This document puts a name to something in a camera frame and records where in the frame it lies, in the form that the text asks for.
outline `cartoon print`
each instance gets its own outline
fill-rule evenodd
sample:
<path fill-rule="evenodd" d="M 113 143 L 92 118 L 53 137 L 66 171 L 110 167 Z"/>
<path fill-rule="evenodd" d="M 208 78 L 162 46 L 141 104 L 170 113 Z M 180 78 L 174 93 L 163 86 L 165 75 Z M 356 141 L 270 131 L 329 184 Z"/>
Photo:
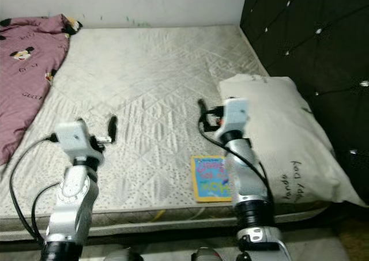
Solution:
<path fill-rule="evenodd" d="M 17 60 L 26 60 L 27 58 L 31 57 L 31 51 L 33 51 L 33 47 L 28 47 L 27 49 L 19 52 L 12 52 L 10 56 Z"/>
<path fill-rule="evenodd" d="M 69 20 L 69 24 L 67 24 L 65 28 L 62 28 L 62 32 L 75 35 L 83 26 L 79 21 L 73 18 L 67 17 L 67 19 Z"/>
<path fill-rule="evenodd" d="M 51 72 L 45 73 L 45 79 L 52 85 L 52 81 L 54 80 L 54 75 L 57 73 L 55 69 L 52 69 Z"/>
<path fill-rule="evenodd" d="M 11 20 L 12 20 L 11 18 L 8 18 L 8 19 L 5 19 L 5 20 L 0 21 L 0 26 L 2 26 L 2 27 L 7 27 L 7 26 L 9 26 L 9 25 L 10 25 Z"/>

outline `white mattress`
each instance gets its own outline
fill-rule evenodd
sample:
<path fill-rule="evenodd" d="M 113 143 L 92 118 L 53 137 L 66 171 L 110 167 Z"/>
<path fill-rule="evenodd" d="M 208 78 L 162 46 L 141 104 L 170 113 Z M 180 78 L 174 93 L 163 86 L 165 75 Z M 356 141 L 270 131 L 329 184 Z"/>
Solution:
<path fill-rule="evenodd" d="M 72 37 L 15 158 L 63 120 L 82 117 L 90 133 L 105 135 L 113 113 L 117 143 L 107 148 L 98 170 L 100 194 L 90 235 L 232 225 L 230 203 L 195 202 L 189 161 L 191 155 L 220 153 L 198 134 L 197 100 L 221 104 L 217 83 L 237 73 L 266 74 L 236 26 L 82 29 Z M 27 155 L 14 182 L 26 217 L 39 190 L 60 181 L 68 164 L 57 144 L 45 143 Z M 6 172 L 0 186 L 0 240 L 29 239 L 8 182 Z M 54 190 L 40 198 L 41 228 L 54 203 Z"/>

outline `children's book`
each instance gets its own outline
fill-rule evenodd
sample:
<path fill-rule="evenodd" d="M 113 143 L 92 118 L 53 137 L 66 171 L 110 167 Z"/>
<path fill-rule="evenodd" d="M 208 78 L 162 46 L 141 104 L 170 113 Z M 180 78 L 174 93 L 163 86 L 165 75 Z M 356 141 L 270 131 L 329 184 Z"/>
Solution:
<path fill-rule="evenodd" d="M 223 156 L 191 156 L 197 202 L 230 202 L 229 179 Z"/>

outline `wire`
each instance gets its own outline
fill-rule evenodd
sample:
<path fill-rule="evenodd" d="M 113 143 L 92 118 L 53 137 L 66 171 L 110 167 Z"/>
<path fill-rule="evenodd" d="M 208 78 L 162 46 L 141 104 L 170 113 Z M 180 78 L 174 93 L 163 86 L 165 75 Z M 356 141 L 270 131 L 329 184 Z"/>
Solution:
<path fill-rule="evenodd" d="M 40 196 L 42 195 L 42 193 L 44 193 L 46 190 L 50 189 L 51 187 L 57 186 L 59 184 L 59 182 L 54 183 L 52 185 L 47 186 L 46 188 L 42 189 L 37 195 L 36 198 L 33 200 L 33 204 L 32 204 L 32 211 L 31 211 L 31 221 L 32 221 L 32 228 L 33 231 L 35 232 L 35 234 L 37 235 L 37 237 L 41 237 L 42 241 L 38 241 L 40 244 L 43 244 L 43 237 L 41 235 L 41 233 L 39 232 L 39 228 L 37 227 L 37 223 L 36 223 L 36 205 L 37 205 L 37 201 L 40 198 Z"/>
<path fill-rule="evenodd" d="M 240 154 L 238 154 L 237 152 L 234 152 L 233 150 L 231 150 L 230 148 L 228 148 L 228 147 L 226 147 L 226 146 L 224 146 L 222 143 L 219 143 L 218 141 L 216 141 L 216 140 L 214 140 L 214 139 L 211 139 L 210 137 L 208 137 L 205 133 L 204 133 L 204 131 L 201 129 L 201 123 L 202 123 L 202 121 L 205 119 L 205 116 L 207 115 L 207 114 L 211 114 L 212 113 L 212 111 L 211 110 L 209 110 L 209 111 L 206 111 L 206 112 L 204 112 L 201 116 L 200 116 L 200 118 L 198 119 L 198 124 L 197 124 L 197 127 L 198 127 L 198 131 L 200 132 L 200 134 L 201 134 L 201 136 L 203 136 L 206 140 L 208 140 L 210 143 L 212 143 L 212 144 L 214 144 L 214 145 L 216 145 L 216 146 L 218 146 L 218 147 L 220 147 L 220 148 L 222 148 L 222 149 L 224 149 L 226 152 L 228 152 L 228 153 L 231 153 L 231 154 L 233 154 L 235 157 L 237 157 L 237 158 L 239 158 L 242 162 L 244 162 L 260 179 L 261 179 L 261 181 L 263 182 L 263 184 L 265 185 L 265 187 L 266 187 L 266 189 L 267 189 L 267 191 L 268 191 L 268 197 L 270 198 L 270 201 L 272 202 L 272 204 L 273 204 L 273 202 L 274 202 L 274 200 L 273 200 L 273 194 L 272 194 L 272 190 L 270 189 L 270 186 L 269 186 L 269 182 L 268 182 L 268 178 L 267 178 L 267 175 L 266 175 L 266 172 L 265 172 L 265 169 L 264 169 L 264 167 L 261 165 L 261 163 L 260 163 L 260 165 L 261 165 L 261 169 L 262 169 L 262 171 L 263 171 L 263 174 L 264 174 L 264 176 L 265 177 L 263 177 L 260 173 L 259 173 L 259 171 L 257 170 L 257 168 L 251 163 L 251 162 L 249 162 L 249 160 L 247 160 L 246 158 L 244 158 L 244 157 L 242 157 Z"/>
<path fill-rule="evenodd" d="M 37 144 L 42 143 L 44 141 L 50 141 L 52 140 L 52 136 L 47 136 L 44 137 L 32 144 L 30 144 L 28 146 L 28 148 L 26 148 L 26 150 L 22 153 L 22 155 L 19 157 L 19 159 L 17 160 L 11 174 L 10 174 L 10 180 L 9 180 L 9 190 L 10 190 L 10 196 L 12 197 L 12 201 L 14 204 L 14 207 L 17 211 L 18 217 L 21 220 L 24 228 L 28 231 L 28 233 L 39 243 L 40 239 L 43 240 L 42 236 L 38 236 L 33 229 L 31 228 L 31 226 L 27 223 L 27 220 L 25 219 L 25 217 L 23 216 L 22 210 L 19 207 L 18 201 L 17 201 L 17 197 L 14 193 L 14 187 L 13 187 L 13 179 L 14 179 L 14 175 L 16 173 L 17 167 L 19 165 L 19 163 L 21 162 L 21 160 L 24 158 L 24 156 L 33 148 L 35 147 Z M 9 160 L 9 162 L 7 163 L 6 167 L 10 164 L 12 159 Z"/>

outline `white wall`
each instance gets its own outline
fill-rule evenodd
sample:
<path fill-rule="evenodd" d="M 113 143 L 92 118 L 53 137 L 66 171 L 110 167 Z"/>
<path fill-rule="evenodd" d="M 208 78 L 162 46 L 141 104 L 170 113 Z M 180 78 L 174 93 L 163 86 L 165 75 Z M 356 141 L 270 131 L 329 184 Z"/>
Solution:
<path fill-rule="evenodd" d="M 244 0 L 0 0 L 0 19 L 63 13 L 85 27 L 239 24 Z"/>

